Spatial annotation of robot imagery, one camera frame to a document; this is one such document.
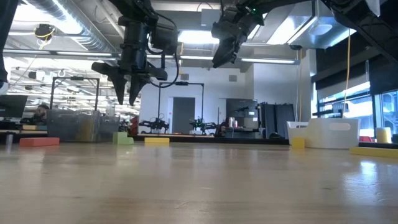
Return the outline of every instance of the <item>white plastic container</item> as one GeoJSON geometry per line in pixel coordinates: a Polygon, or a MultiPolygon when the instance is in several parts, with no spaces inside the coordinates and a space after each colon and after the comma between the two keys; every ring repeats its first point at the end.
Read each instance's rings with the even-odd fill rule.
{"type": "Polygon", "coordinates": [[[359,120],[342,118],[311,119],[306,128],[288,122],[289,141],[305,138],[305,146],[323,149],[348,149],[359,144],[359,120]]]}
{"type": "Polygon", "coordinates": [[[293,138],[307,138],[306,128],[308,122],[287,122],[287,135],[289,136],[289,144],[292,144],[293,138]]]}

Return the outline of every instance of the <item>yellow cable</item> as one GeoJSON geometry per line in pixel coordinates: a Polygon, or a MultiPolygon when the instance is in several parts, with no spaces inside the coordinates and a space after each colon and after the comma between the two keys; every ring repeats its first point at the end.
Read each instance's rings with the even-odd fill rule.
{"type": "Polygon", "coordinates": [[[302,68],[302,66],[301,66],[302,60],[303,60],[303,50],[300,49],[300,116],[298,117],[298,121],[299,122],[301,122],[301,106],[302,106],[302,97],[303,97],[303,95],[302,95],[303,86],[302,86],[302,82],[301,82],[301,79],[302,79],[302,69],[301,69],[302,68]]]}
{"type": "Polygon", "coordinates": [[[51,31],[49,34],[45,34],[45,35],[43,35],[43,36],[39,36],[39,35],[36,35],[36,34],[35,34],[35,36],[38,37],[38,38],[44,38],[44,37],[50,36],[50,35],[53,34],[54,32],[55,32],[55,28],[52,29],[52,31],[51,31]]]}
{"type": "Polygon", "coordinates": [[[342,118],[344,118],[344,113],[346,111],[346,100],[347,100],[348,79],[349,79],[349,59],[350,59],[350,55],[351,55],[351,29],[348,28],[347,80],[346,80],[346,91],[344,92],[344,103],[343,103],[342,118]]]}
{"type": "Polygon", "coordinates": [[[42,43],[42,45],[40,46],[39,50],[43,50],[44,46],[47,45],[47,39],[48,39],[48,38],[49,38],[48,36],[45,38],[45,41],[44,41],[44,42],[42,43]]]}

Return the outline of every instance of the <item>red object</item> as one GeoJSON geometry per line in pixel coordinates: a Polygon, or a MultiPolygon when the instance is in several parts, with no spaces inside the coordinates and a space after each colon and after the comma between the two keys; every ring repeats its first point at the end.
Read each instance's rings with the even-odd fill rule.
{"type": "Polygon", "coordinates": [[[130,130],[129,130],[129,134],[133,135],[133,136],[138,135],[138,117],[131,119],[130,122],[131,122],[131,126],[130,126],[130,130]]]}
{"type": "Polygon", "coordinates": [[[21,147],[58,146],[60,138],[22,138],[19,140],[21,147]]]}
{"type": "Polygon", "coordinates": [[[372,142],[372,138],[370,138],[369,136],[360,136],[359,141],[360,142],[372,142]]]}

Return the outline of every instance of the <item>yellow cup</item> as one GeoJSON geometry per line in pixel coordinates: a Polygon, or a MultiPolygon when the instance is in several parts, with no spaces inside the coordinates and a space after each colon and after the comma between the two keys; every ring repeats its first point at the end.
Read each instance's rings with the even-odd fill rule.
{"type": "Polygon", "coordinates": [[[391,128],[376,128],[377,143],[391,143],[391,128]]]}

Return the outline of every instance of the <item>door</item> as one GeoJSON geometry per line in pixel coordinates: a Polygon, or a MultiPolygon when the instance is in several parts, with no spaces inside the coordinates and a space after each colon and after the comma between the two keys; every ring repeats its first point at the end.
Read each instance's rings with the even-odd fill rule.
{"type": "Polygon", "coordinates": [[[195,119],[195,98],[174,97],[173,102],[173,133],[189,134],[192,130],[190,122],[195,119]]]}

